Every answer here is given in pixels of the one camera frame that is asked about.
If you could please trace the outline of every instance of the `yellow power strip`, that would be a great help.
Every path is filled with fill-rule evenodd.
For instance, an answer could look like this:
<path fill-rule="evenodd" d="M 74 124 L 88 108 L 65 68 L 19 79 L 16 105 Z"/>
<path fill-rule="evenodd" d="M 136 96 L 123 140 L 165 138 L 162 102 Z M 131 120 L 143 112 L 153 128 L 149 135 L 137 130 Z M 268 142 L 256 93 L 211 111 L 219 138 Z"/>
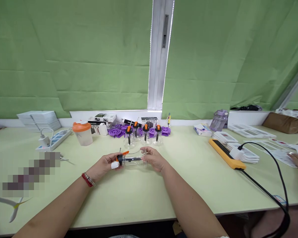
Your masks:
<path fill-rule="evenodd" d="M 243 162 L 241 162 L 240 160 L 233 159 L 229 154 L 230 151 L 225 146 L 223 146 L 222 143 L 220 143 L 218 140 L 210 139 L 208 142 L 232 169 L 246 168 L 246 165 Z"/>

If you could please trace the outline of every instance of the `orange shaker lid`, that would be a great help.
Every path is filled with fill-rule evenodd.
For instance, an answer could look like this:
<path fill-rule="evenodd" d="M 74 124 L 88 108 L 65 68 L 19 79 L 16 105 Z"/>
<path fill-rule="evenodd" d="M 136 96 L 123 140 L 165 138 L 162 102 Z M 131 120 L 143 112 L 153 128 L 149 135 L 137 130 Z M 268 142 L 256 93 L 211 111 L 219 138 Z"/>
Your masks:
<path fill-rule="evenodd" d="M 73 123 L 73 132 L 83 132 L 83 131 L 87 131 L 92 127 L 92 125 L 90 123 L 88 123 L 88 121 L 78 121 L 78 122 L 74 122 Z"/>

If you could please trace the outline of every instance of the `metal window latch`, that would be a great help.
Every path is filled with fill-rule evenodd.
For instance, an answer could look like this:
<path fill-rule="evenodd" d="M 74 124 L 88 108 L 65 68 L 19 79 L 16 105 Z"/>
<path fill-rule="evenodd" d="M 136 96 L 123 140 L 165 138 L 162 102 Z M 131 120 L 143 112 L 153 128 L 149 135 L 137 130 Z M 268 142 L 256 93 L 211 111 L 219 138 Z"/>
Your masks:
<path fill-rule="evenodd" d="M 166 45 L 166 35 L 168 32 L 168 23 L 169 23 L 169 15 L 164 16 L 164 24 L 163 24 L 163 38 L 162 38 L 162 48 L 165 48 Z"/>

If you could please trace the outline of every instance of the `red bracelet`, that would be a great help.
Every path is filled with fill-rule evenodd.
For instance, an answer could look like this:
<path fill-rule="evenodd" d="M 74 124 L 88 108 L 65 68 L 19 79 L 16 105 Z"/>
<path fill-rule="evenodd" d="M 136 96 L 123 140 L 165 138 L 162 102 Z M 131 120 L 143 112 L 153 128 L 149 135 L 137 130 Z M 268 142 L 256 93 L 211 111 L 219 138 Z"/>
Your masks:
<path fill-rule="evenodd" d="M 93 186 L 92 183 L 90 181 L 88 181 L 88 179 L 86 178 L 85 173 L 82 173 L 82 177 L 86 181 L 86 183 L 88 184 L 88 187 L 92 187 Z"/>

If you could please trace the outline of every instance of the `white wall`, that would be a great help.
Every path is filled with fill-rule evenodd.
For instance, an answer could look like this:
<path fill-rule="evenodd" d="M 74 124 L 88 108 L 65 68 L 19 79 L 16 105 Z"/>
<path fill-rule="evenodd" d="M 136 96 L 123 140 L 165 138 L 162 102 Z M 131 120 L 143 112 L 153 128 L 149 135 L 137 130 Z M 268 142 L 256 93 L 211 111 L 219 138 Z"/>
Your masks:
<path fill-rule="evenodd" d="M 88 120 L 89 117 L 95 116 L 98 113 L 116 114 L 117 119 L 136 120 L 138 117 L 157 117 L 159 124 L 167 125 L 167 120 L 162 120 L 162 111 L 149 110 L 121 110 L 121 111 L 76 111 L 70 112 L 72 118 L 60 118 L 59 121 L 62 127 L 71 127 L 73 122 L 78 120 Z M 229 113 L 229 124 L 246 124 L 246 125 L 261 125 L 269 112 L 256 111 L 231 111 Z M 174 120 L 171 115 L 171 126 L 193 126 L 198 123 L 208 123 L 212 120 Z M 0 119 L 0 125 L 5 127 L 24 127 L 19 119 Z"/>

